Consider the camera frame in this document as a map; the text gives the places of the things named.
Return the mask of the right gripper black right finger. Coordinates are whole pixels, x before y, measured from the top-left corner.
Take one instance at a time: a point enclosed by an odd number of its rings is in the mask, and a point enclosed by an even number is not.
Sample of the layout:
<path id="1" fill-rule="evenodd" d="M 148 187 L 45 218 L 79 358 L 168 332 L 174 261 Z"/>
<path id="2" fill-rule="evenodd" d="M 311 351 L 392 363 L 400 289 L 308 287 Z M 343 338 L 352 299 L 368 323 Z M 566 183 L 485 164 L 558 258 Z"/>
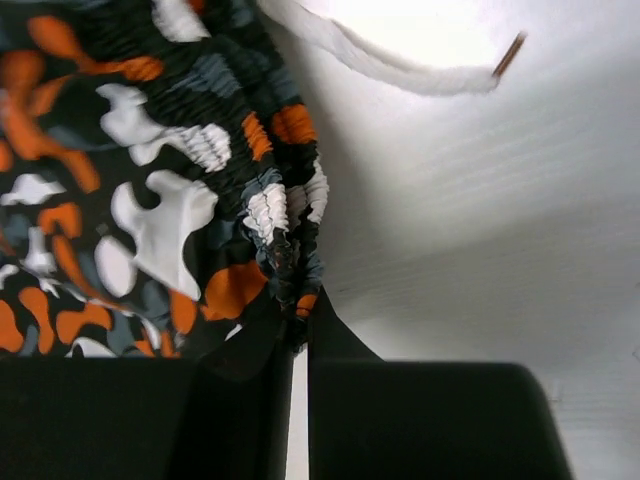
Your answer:
<path id="1" fill-rule="evenodd" d="M 309 321 L 313 479 L 568 479 L 545 393 L 524 366 L 391 361 L 321 293 Z"/>

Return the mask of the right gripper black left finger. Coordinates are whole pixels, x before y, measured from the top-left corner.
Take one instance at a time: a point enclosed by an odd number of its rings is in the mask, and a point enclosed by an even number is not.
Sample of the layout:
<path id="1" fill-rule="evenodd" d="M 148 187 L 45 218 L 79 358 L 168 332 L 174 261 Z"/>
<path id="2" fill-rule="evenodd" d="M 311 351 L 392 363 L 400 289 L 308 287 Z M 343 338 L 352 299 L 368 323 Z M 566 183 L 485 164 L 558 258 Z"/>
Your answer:
<path id="1" fill-rule="evenodd" d="M 253 326 L 199 360 L 7 358 L 5 479 L 280 479 L 293 358 Z"/>

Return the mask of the orange camouflage shorts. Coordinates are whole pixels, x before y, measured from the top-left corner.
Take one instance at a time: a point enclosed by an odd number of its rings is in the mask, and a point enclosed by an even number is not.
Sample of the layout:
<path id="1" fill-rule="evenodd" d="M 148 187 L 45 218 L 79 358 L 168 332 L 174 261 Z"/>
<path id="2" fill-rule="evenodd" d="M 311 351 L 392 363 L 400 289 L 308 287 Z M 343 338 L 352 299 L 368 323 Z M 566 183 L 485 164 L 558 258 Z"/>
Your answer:
<path id="1" fill-rule="evenodd" d="M 268 309 L 305 345 L 329 187 L 267 20 L 431 96 L 524 41 L 415 66 L 305 1 L 3 2 L 3 357 L 199 357 Z"/>

